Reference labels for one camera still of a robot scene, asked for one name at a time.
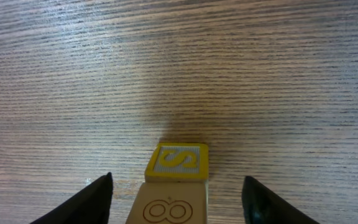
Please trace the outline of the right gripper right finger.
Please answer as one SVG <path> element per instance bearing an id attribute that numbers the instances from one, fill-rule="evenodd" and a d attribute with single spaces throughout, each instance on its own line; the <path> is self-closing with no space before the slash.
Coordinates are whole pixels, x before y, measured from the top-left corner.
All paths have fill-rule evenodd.
<path id="1" fill-rule="evenodd" d="M 244 179 L 241 199 L 246 224 L 318 224 L 252 176 Z"/>

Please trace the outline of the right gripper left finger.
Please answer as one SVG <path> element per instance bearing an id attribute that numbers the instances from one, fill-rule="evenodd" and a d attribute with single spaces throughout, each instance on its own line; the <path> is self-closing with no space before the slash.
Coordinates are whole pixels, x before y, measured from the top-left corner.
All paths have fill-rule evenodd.
<path id="1" fill-rule="evenodd" d="M 108 172 L 31 224 L 108 224 L 113 189 Z"/>

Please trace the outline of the teal-sided circle block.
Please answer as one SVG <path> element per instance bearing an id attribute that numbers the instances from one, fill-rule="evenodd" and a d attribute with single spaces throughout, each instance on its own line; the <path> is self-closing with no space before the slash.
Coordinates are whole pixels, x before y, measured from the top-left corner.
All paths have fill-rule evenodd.
<path id="1" fill-rule="evenodd" d="M 143 183 L 127 224 L 206 224 L 207 191 L 202 183 Z"/>

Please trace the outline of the blue H block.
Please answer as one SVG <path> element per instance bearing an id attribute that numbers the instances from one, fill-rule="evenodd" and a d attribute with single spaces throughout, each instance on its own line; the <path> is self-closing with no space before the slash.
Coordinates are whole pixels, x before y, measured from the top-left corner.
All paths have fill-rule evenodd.
<path id="1" fill-rule="evenodd" d="M 147 182 L 207 182 L 209 147 L 202 143 L 160 142 L 144 177 Z"/>

